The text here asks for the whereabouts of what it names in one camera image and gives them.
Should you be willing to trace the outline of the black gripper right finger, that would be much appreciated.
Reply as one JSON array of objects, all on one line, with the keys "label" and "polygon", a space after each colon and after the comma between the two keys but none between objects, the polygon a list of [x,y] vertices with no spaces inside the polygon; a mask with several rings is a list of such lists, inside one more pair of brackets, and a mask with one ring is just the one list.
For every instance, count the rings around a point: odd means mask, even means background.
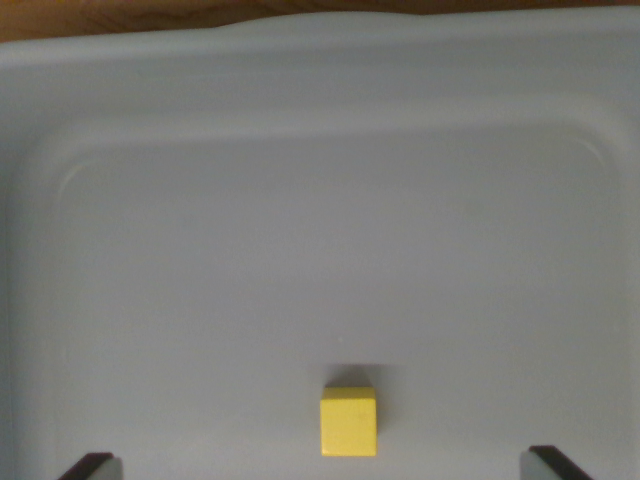
[{"label": "black gripper right finger", "polygon": [[535,445],[522,452],[519,470],[521,480],[593,480],[553,445]]}]

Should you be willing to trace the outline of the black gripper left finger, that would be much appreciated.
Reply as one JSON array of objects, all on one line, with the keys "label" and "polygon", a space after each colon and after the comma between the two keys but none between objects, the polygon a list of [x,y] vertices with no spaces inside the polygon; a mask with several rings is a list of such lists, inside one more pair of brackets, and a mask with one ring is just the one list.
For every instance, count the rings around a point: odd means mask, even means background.
[{"label": "black gripper left finger", "polygon": [[122,479],[122,460],[109,452],[87,453],[59,477],[59,480]]}]

